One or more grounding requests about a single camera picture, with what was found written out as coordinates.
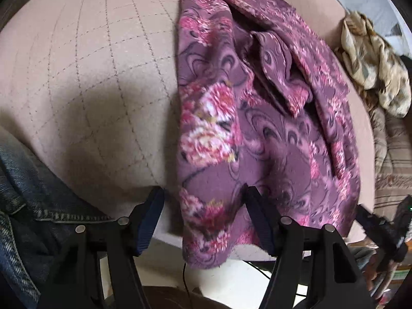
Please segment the person's right hand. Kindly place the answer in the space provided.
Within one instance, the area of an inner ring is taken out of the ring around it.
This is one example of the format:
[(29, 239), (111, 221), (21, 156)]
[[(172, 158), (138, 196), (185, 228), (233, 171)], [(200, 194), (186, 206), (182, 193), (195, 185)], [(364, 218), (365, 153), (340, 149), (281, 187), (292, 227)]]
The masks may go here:
[(381, 249), (371, 248), (362, 248), (358, 253), (357, 262), (365, 278), (368, 292), (378, 304), (393, 280), (399, 262), (386, 260)]

